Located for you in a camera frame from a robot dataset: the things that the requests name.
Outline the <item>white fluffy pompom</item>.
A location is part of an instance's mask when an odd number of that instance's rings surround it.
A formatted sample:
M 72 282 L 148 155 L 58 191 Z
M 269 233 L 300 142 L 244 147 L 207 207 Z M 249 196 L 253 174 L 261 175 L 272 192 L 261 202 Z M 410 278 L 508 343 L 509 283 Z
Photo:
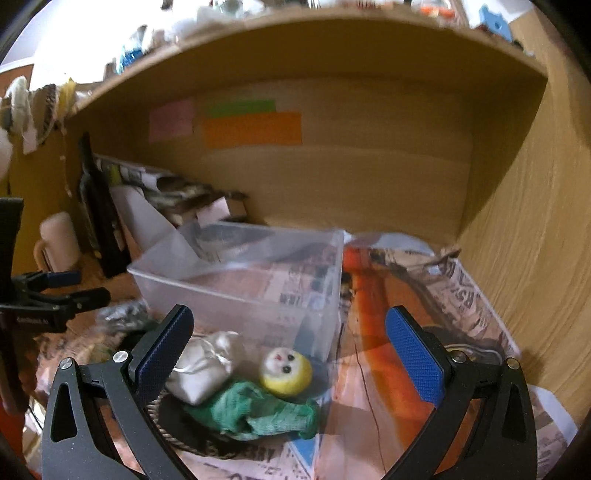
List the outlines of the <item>white fluffy pompom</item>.
M 13 154 L 13 145 L 9 139 L 8 132 L 0 128 L 0 180 L 8 175 Z

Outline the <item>wooden shelf unit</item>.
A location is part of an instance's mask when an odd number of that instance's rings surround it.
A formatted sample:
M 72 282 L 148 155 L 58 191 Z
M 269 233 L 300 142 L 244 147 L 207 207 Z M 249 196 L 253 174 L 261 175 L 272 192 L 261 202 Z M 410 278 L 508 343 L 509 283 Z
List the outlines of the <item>wooden shelf unit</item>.
M 14 267 L 40 222 L 74 209 L 77 141 L 237 190 L 273 226 L 402 231 L 456 245 L 523 353 L 527 378 L 576 421 L 590 408 L 590 83 L 546 17 L 520 47 L 407 7 L 290 7 L 209 27 L 80 101 L 64 134 L 16 150 L 3 192 L 25 201 Z M 193 133 L 148 141 L 150 112 L 194 103 Z M 273 99 L 301 145 L 207 149 L 207 106 Z

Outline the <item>yellow plush ball face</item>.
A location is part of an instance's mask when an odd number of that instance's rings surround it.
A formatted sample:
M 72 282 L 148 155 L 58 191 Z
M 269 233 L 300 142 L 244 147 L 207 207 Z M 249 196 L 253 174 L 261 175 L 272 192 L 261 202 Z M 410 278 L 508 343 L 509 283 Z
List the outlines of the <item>yellow plush ball face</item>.
M 286 347 L 270 350 L 260 364 L 260 384 L 277 397 L 291 398 L 300 395 L 311 385 L 311 380 L 310 360 Z

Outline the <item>green sticky note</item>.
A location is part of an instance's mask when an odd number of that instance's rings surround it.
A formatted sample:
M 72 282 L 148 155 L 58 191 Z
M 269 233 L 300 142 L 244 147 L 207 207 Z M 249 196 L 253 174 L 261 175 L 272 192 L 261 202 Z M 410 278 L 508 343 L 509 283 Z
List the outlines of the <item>green sticky note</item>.
M 232 100 L 207 106 L 205 116 L 207 118 L 225 118 L 273 112 L 276 112 L 276 102 L 273 99 Z

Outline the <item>pink sticky note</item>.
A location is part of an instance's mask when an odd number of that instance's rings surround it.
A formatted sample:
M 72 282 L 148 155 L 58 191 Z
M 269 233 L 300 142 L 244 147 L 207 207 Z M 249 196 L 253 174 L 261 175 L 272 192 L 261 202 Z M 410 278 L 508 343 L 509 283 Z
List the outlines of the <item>pink sticky note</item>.
M 190 98 L 170 102 L 148 116 L 148 141 L 168 141 L 193 133 L 194 103 Z

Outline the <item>cream ceramic mug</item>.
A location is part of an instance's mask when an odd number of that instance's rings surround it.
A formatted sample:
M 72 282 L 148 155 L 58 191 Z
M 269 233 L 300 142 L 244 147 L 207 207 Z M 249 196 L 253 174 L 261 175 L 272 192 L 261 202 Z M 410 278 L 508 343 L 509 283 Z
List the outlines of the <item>cream ceramic mug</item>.
M 33 249 L 38 269 L 44 272 L 74 270 L 81 251 L 70 215 L 62 211 L 46 218 L 39 231 L 40 239 Z

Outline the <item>white drawstring pouch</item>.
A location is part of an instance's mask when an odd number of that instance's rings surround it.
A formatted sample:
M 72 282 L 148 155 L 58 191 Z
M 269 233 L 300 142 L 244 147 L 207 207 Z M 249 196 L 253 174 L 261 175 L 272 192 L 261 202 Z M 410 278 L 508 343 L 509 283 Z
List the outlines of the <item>white drawstring pouch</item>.
M 221 389 L 245 360 L 242 336 L 218 331 L 192 336 L 165 383 L 175 398 L 197 406 Z

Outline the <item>dark wine bottle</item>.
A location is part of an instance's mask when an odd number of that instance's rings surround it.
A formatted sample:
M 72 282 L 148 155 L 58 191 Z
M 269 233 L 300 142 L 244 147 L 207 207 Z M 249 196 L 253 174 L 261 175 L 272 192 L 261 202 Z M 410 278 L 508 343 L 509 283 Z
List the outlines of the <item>dark wine bottle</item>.
M 113 278 L 124 273 L 131 262 L 129 249 L 107 179 L 95 163 L 87 132 L 81 135 L 78 149 L 82 167 L 78 190 L 89 242 L 104 276 Z

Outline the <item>orange cloth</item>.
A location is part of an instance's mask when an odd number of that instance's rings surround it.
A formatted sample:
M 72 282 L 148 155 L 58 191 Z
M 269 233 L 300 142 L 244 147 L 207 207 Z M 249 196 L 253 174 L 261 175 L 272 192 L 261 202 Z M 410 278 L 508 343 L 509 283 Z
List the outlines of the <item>orange cloth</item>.
M 422 326 L 443 324 L 429 280 L 445 278 L 445 265 L 406 269 L 384 266 L 390 251 L 346 247 L 344 272 L 352 276 L 353 307 L 348 319 L 349 378 L 341 400 L 359 400 L 362 412 L 335 414 L 341 439 L 360 458 L 349 461 L 346 474 L 353 479 L 380 479 L 415 440 L 434 410 L 415 390 L 386 333 L 386 315 L 403 305 Z

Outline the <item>stack of newspapers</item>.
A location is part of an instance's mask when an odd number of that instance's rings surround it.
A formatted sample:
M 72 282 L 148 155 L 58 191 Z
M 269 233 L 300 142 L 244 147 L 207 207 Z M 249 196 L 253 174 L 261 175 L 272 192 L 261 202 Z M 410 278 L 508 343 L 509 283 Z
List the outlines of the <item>stack of newspapers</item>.
M 95 163 L 111 187 L 131 187 L 173 226 L 247 220 L 245 194 L 216 190 L 168 170 L 96 155 Z

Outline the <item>black pouch with chain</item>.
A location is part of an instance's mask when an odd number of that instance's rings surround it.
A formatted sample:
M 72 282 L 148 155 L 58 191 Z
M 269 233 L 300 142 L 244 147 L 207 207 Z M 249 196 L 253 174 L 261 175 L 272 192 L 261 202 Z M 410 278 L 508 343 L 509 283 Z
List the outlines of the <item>black pouch with chain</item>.
M 146 406 L 156 428 L 173 447 L 222 460 L 238 457 L 245 450 L 242 443 L 200 425 L 184 410 L 185 406 L 165 389 Z

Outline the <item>blue box on shelf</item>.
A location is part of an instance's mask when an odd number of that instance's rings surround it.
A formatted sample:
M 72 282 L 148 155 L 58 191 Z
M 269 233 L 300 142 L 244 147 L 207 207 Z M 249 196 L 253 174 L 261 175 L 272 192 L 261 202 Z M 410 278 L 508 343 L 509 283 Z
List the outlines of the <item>blue box on shelf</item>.
M 477 26 L 479 30 L 503 38 L 509 43 L 514 41 L 511 28 L 501 14 L 491 12 L 490 9 L 484 5 L 480 8 L 479 15 L 480 24 Z

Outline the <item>clear plastic bin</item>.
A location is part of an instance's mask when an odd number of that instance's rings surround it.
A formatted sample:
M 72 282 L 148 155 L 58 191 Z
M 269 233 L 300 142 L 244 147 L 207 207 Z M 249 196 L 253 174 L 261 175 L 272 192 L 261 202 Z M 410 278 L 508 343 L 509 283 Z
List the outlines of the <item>clear plastic bin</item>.
M 341 327 L 342 230 L 186 224 L 128 271 L 157 314 L 188 307 L 195 327 L 329 360 Z

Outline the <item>green knitted cloth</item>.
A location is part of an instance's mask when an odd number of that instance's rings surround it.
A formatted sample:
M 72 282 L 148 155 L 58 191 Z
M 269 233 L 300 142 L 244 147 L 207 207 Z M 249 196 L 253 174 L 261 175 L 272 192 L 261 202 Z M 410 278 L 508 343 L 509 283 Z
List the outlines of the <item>green knitted cloth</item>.
M 293 403 L 273 396 L 247 380 L 233 379 L 197 406 L 183 410 L 198 424 L 238 441 L 296 434 L 311 439 L 318 434 L 320 407 L 314 400 Z

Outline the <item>orange sticky note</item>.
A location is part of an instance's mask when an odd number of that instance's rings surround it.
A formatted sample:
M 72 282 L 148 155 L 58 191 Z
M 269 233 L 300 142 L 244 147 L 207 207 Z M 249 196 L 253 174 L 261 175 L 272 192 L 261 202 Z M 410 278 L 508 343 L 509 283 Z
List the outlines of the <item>orange sticky note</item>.
M 201 123 L 207 149 L 242 146 L 294 146 L 303 142 L 301 113 L 267 112 L 206 119 Z

